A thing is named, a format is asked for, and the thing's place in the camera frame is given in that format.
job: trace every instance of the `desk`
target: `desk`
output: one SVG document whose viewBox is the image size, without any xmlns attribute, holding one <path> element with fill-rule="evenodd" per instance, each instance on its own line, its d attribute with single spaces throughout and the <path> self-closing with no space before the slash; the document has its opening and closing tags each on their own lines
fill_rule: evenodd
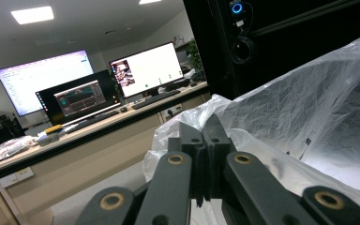
<svg viewBox="0 0 360 225">
<path fill-rule="evenodd" d="M 200 83 L 178 95 L 100 121 L 44 147 L 36 146 L 0 162 L 0 178 L 32 166 L 35 176 L 7 187 L 7 197 L 24 218 L 141 161 L 150 148 L 160 112 L 178 103 L 204 103 L 209 86 Z M 194 104 L 189 101 L 198 98 Z"/>
</svg>

